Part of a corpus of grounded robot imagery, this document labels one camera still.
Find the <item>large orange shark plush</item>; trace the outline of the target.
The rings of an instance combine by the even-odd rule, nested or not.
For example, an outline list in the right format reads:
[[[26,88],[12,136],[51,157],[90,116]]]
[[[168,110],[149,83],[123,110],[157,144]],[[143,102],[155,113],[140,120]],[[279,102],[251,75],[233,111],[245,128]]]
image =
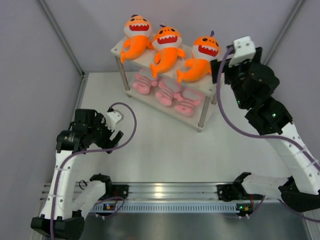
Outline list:
[[[191,48],[192,58],[185,61],[187,71],[176,71],[177,81],[194,83],[203,79],[207,74],[212,73],[211,61],[218,60],[221,56],[221,47],[215,38],[212,30],[210,35],[198,37]]]

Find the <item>pink frog plush front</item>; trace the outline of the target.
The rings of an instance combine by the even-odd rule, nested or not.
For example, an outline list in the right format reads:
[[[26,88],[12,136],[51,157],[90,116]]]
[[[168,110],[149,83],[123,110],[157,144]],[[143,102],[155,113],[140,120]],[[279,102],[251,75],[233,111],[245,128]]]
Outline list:
[[[191,88],[185,88],[182,92],[175,93],[174,98],[179,104],[174,107],[175,111],[191,117],[194,115],[196,108],[201,104],[204,95]]]

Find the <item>pink striped plush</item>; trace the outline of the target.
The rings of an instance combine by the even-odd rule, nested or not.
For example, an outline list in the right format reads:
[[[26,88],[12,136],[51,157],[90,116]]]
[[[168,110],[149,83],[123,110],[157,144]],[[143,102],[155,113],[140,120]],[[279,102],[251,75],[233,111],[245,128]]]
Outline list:
[[[175,81],[163,78],[158,83],[158,91],[155,93],[157,101],[165,106],[170,107],[173,104],[173,99],[181,92],[182,86]]]

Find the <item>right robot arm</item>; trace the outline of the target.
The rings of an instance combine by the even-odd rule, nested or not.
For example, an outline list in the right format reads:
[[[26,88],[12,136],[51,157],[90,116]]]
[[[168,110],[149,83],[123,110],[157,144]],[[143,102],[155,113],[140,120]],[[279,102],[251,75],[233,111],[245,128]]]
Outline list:
[[[220,200],[245,200],[249,196],[275,198],[291,210],[304,213],[320,207],[320,164],[302,141],[293,117],[273,98],[280,81],[274,71],[261,63],[262,48],[241,53],[229,46],[222,60],[211,60],[212,82],[217,88],[229,85],[237,106],[246,110],[245,118],[256,133],[240,131],[253,139],[266,140],[276,151],[289,177],[263,177],[241,173],[226,188],[218,191]]]

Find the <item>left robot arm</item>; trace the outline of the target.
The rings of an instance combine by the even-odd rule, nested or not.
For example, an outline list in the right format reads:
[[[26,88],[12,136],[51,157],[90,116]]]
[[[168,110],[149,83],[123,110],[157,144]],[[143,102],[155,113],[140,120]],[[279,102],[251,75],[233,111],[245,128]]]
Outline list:
[[[110,108],[103,115],[94,109],[77,109],[74,121],[56,138],[55,168],[44,207],[39,216],[33,217],[30,227],[52,239],[78,240],[85,219],[99,200],[107,200],[113,194],[112,180],[101,173],[94,174],[74,199],[76,178],[81,166],[79,156],[95,144],[110,154],[123,137],[119,131],[114,138],[114,128],[123,114]]]

